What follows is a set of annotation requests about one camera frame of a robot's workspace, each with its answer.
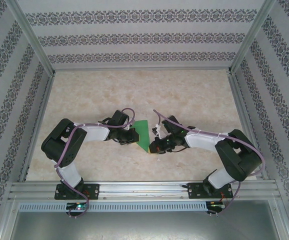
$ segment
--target beige tiled floor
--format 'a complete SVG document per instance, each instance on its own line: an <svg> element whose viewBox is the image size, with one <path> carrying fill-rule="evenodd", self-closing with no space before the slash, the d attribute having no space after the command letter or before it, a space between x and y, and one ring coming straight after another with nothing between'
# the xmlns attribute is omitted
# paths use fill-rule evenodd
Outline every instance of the beige tiled floor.
<svg viewBox="0 0 289 240"><path fill-rule="evenodd" d="M126 107L136 120L148 120L149 129L158 121L153 109L202 130L241 129L225 70L58 72L27 180L59 180L41 144L61 119L95 123ZM112 140L84 143L75 164L89 181L203 180L222 167L217 153L203 149L155 155Z"/></svg>

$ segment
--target green card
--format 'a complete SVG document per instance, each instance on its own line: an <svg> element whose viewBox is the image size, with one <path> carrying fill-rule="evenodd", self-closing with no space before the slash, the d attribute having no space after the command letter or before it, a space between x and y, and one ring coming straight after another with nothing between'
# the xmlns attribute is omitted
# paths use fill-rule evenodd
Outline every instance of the green card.
<svg viewBox="0 0 289 240"><path fill-rule="evenodd" d="M135 121L130 128L135 128L139 134L139 141L136 144L148 153L150 145L148 120Z"/></svg>

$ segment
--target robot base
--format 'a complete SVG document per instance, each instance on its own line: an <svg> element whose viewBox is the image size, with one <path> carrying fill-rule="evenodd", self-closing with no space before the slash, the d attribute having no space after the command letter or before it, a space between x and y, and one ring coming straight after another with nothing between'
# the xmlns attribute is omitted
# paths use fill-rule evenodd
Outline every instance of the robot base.
<svg viewBox="0 0 289 240"><path fill-rule="evenodd" d="M97 200L99 196L99 184L89 184L84 183L82 186L82 190L80 191L84 195L87 196L89 200ZM85 200L81 195L76 194L71 189L69 189L64 184L58 184L56 186L55 194L54 194L55 200Z"/></svg>
<svg viewBox="0 0 289 240"><path fill-rule="evenodd" d="M233 191L230 183L217 189L217 191L211 195L204 190L204 184L202 182L190 182L187 185L183 185L183 187L188 189L189 199L221 199L221 193L223 193L227 199L231 199L233 197Z"/></svg>

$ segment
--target metal bar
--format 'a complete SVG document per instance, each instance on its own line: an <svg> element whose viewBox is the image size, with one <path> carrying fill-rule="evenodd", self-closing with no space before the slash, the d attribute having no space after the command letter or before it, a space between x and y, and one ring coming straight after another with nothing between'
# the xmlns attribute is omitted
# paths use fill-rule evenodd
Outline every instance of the metal bar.
<svg viewBox="0 0 289 240"><path fill-rule="evenodd" d="M85 71L172 71L172 70L228 70L227 66L143 66L143 67L88 67L88 68L57 68L57 72Z"/></svg>
<svg viewBox="0 0 289 240"><path fill-rule="evenodd" d="M244 104L243 97L241 95L241 92L238 86L236 76L234 73L230 73L230 72L227 72L227 75L228 75L234 103L237 108L237 112L238 112L239 119L241 122L242 130L247 136L247 138L250 140L250 142L257 148L258 147L257 140L255 137L249 116L248 116L246 106ZM263 179L266 179L266 180L268 179L268 175L266 171L262 171L261 176Z"/></svg>
<svg viewBox="0 0 289 240"><path fill-rule="evenodd" d="M43 47L41 46L34 30L32 29L29 21L26 18L23 10L21 9L17 0L6 0L6 4L8 5L9 9L11 10L14 18L18 22L21 30L23 31L24 35L28 39L29 43L31 44L35 54L38 56L39 60L41 61L42 65L48 72L48 75L51 76L55 70L53 69L47 54L45 53Z"/></svg>
<svg viewBox="0 0 289 240"><path fill-rule="evenodd" d="M20 175L20 178L19 178L20 182L24 182L26 180L28 169L29 169L31 160L32 160L33 155L34 155L34 150L35 150L35 146L36 146L36 143L37 143L39 131L40 131L43 119L44 119L45 112L46 112L46 108L47 108L49 96L50 96L50 93L51 93L51 89L52 89L52 86L54 84L54 80L55 80L55 75L52 73L51 76L50 76L50 80L49 80L49 84L48 84L48 87L47 87L46 95L45 95L45 97L43 99L42 110L40 111L39 117L38 117L38 120L37 120L37 126L35 127L34 132L33 132L33 141L31 142L29 150L28 150L29 154L27 155L28 156L27 159L24 161L23 169L22 169L22 172L21 172L21 175Z"/></svg>
<svg viewBox="0 0 289 240"><path fill-rule="evenodd" d="M0 222L0 240L10 240L16 223L18 202L7 202Z"/></svg>
<svg viewBox="0 0 289 240"><path fill-rule="evenodd" d="M279 238L289 240L289 218L283 201L281 199L273 199L268 202Z"/></svg>
<svg viewBox="0 0 289 240"><path fill-rule="evenodd" d="M19 212L65 212L65 202L22 202L19 204ZM207 211L205 201L173 201L173 202L91 202L88 212L93 213L117 213L117 212L184 212Z"/></svg>
<svg viewBox="0 0 289 240"><path fill-rule="evenodd" d="M98 200L92 202L144 202L144 201L216 201L219 199L189 199L187 189L182 187L195 181L158 182L86 182L100 184ZM15 182L11 186L8 201L16 202L59 202L54 199L59 181ZM232 190L238 184L232 184ZM236 200L280 199L280 192L274 180L246 180L241 183Z"/></svg>
<svg viewBox="0 0 289 240"><path fill-rule="evenodd" d="M241 47L239 48L237 54L235 55L232 64L230 66L230 72L235 73L237 68L239 67L240 63L244 59L251 43L254 41L257 33L259 32L262 24L264 23L265 19L267 18L271 8L274 6L276 0L265 0L256 15L252 26L250 27L248 33L246 34Z"/></svg>

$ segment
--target wallpaper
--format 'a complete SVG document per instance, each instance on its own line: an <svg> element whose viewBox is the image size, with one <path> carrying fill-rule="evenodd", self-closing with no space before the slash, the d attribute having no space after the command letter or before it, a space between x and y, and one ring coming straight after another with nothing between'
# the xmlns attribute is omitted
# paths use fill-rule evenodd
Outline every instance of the wallpaper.
<svg viewBox="0 0 289 240"><path fill-rule="evenodd" d="M236 72L267 172L289 216L289 1L275 3Z"/></svg>
<svg viewBox="0 0 289 240"><path fill-rule="evenodd" d="M10 184L19 180L49 76L0 0L0 217Z"/></svg>
<svg viewBox="0 0 289 240"><path fill-rule="evenodd" d="M229 67L264 0L19 0L59 69Z"/></svg>

